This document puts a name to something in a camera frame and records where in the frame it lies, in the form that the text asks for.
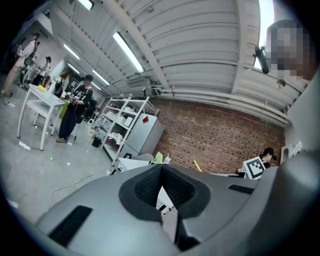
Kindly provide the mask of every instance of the gray floor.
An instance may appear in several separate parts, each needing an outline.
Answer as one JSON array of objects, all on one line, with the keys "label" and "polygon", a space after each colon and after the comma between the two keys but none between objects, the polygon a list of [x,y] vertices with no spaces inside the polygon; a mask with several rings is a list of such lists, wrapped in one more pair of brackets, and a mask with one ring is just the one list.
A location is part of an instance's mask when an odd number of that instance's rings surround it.
[{"label": "gray floor", "polygon": [[39,116],[37,127],[33,126],[35,113],[27,106],[18,139],[17,127],[26,91],[14,86],[13,92],[12,98],[3,100],[14,103],[15,107],[4,105],[0,99],[1,185],[7,198],[18,204],[18,211],[34,223],[51,207],[50,194],[55,189],[72,185],[93,173],[79,184],[55,192],[53,204],[84,184],[106,176],[111,161],[102,149],[91,145],[93,139],[87,135],[85,122],[80,125],[76,141],[71,137],[68,144],[56,143],[57,133],[51,136],[51,129],[48,129],[44,151],[40,151],[45,119]]}]

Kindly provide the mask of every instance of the ceiling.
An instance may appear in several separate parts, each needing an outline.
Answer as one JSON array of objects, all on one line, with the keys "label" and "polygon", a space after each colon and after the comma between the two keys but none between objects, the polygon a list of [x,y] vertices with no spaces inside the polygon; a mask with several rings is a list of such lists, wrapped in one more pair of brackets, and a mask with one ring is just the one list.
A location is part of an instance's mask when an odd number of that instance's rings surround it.
[{"label": "ceiling", "polygon": [[[94,81],[110,96],[141,95],[141,88],[129,88],[127,83],[148,77],[154,87],[163,89],[161,97],[237,109],[283,126],[288,122],[287,104],[306,87],[301,79],[285,76],[288,85],[278,89],[276,74],[265,75],[253,67],[259,41],[258,0],[93,2],[88,11],[78,1],[54,1],[52,31],[80,56],[69,57],[75,68],[83,74],[95,69],[110,83]],[[145,72],[137,73],[113,39],[115,32]]]}]

